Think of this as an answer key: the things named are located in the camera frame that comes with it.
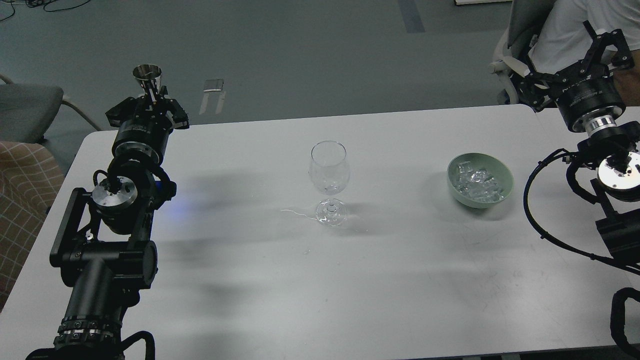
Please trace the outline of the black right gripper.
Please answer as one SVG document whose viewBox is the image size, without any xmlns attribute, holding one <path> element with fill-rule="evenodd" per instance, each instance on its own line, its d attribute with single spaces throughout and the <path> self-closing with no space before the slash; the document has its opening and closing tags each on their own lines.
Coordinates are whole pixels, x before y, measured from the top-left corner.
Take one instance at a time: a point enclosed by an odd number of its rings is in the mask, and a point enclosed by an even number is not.
<svg viewBox="0 0 640 360">
<path fill-rule="evenodd" d="M 613 120 L 626 110 L 614 79 L 615 71 L 631 70 L 635 66 L 632 51 L 621 29 L 597 33 L 587 20 L 582 22 L 592 43 L 582 60 L 577 62 L 574 77 L 581 81 L 561 92 L 554 99 L 549 89 L 517 73 L 518 104 L 527 105 L 535 112 L 557 109 L 567 130 L 585 132 L 584 121 L 611 116 Z"/>
</svg>

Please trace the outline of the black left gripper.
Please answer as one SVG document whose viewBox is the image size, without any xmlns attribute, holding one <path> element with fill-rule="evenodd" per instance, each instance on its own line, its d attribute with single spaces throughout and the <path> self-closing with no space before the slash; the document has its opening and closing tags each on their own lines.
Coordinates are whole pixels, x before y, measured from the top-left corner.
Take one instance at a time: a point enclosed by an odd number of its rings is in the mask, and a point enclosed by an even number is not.
<svg viewBox="0 0 640 360">
<path fill-rule="evenodd" d="M 137 151 L 147 155 L 153 164 L 162 164 L 173 130 L 190 128 L 187 112 L 176 99 L 168 95 L 167 87 L 161 85 L 154 100 L 154 112 L 162 116 L 162 121 L 150 119 L 147 114 L 152 105 L 148 96 L 128 96 L 105 112 L 109 125 L 119 126 L 111 148 L 114 157 Z"/>
</svg>

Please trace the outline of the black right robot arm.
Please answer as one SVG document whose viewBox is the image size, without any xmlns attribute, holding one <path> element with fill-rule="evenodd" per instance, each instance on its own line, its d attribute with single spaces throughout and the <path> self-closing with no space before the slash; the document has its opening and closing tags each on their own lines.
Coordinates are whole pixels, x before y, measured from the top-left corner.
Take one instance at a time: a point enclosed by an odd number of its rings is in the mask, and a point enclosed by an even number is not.
<svg viewBox="0 0 640 360">
<path fill-rule="evenodd" d="M 631 50 L 621 29 L 596 31 L 590 22 L 583 27 L 592 41 L 585 57 L 554 74 L 524 68 L 521 90 L 529 94 L 538 87 L 531 101 L 537 111 L 547 97 L 555 103 L 570 132 L 585 133 L 587 139 L 575 152 L 560 148 L 553 151 L 532 171 L 523 191 L 523 209 L 530 225 L 540 237 L 559 248 L 590 260 L 630 272 L 639 273 L 639 210 L 618 212 L 611 199 L 639 201 L 639 123 L 629 121 L 617 125 L 626 105 L 615 89 L 614 70 L 634 66 Z M 571 191 L 590 204 L 601 207 L 604 217 L 596 221 L 596 229 L 609 256 L 596 255 L 573 247 L 535 220 L 530 208 L 530 189 L 535 178 L 556 160 L 567 164 L 566 181 Z"/>
</svg>

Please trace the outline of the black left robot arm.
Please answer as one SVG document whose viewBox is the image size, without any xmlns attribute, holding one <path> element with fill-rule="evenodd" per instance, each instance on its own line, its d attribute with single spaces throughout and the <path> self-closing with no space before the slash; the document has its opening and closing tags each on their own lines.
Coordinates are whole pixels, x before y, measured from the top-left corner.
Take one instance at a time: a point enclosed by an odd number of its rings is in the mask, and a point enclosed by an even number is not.
<svg viewBox="0 0 640 360">
<path fill-rule="evenodd" d="M 122 323 L 158 272 L 153 217 L 178 191 L 162 162 L 170 134 L 188 129 L 189 118 L 158 80 L 140 84 L 141 96 L 106 112 L 118 129 L 109 166 L 94 172 L 92 190 L 71 192 L 49 255 L 71 296 L 53 346 L 28 360 L 123 360 L 139 341 L 146 360 L 156 357 L 153 335 L 123 338 Z"/>
</svg>

